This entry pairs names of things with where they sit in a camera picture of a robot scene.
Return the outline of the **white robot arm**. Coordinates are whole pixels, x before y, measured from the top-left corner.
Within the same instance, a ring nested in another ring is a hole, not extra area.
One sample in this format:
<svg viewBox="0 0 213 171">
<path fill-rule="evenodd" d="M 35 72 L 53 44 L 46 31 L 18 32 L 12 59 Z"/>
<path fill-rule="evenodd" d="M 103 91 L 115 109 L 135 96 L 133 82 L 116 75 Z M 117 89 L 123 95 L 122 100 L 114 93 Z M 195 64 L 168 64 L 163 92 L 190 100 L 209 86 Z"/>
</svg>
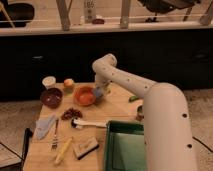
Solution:
<svg viewBox="0 0 213 171">
<path fill-rule="evenodd" d="M 120 70 L 107 54 L 92 64 L 95 85 L 103 94 L 111 82 L 143 100 L 148 171 L 198 171 L 188 104 L 173 84 Z"/>
</svg>

